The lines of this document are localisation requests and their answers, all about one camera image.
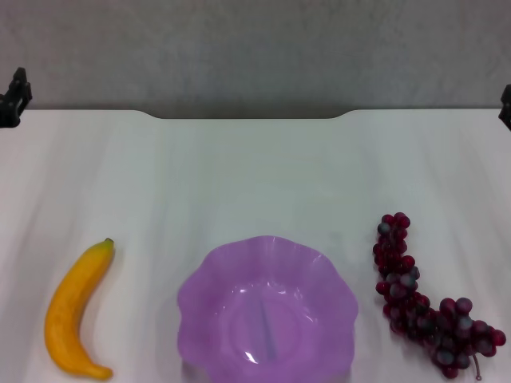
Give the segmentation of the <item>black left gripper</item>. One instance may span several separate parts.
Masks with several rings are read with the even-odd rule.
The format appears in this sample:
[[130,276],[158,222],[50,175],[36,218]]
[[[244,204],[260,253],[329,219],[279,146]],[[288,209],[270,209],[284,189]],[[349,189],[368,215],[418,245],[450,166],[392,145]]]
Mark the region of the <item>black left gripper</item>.
[[31,100],[31,84],[28,82],[26,69],[18,67],[7,92],[1,95],[0,128],[18,127],[18,110],[24,110]]

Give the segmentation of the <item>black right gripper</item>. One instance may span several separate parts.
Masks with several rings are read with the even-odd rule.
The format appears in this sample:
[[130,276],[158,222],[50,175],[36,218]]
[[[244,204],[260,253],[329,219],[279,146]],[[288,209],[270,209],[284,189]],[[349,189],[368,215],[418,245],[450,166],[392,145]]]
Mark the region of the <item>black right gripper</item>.
[[511,130],[511,84],[507,84],[505,86],[501,95],[501,103],[502,106],[498,118],[502,121],[508,130]]

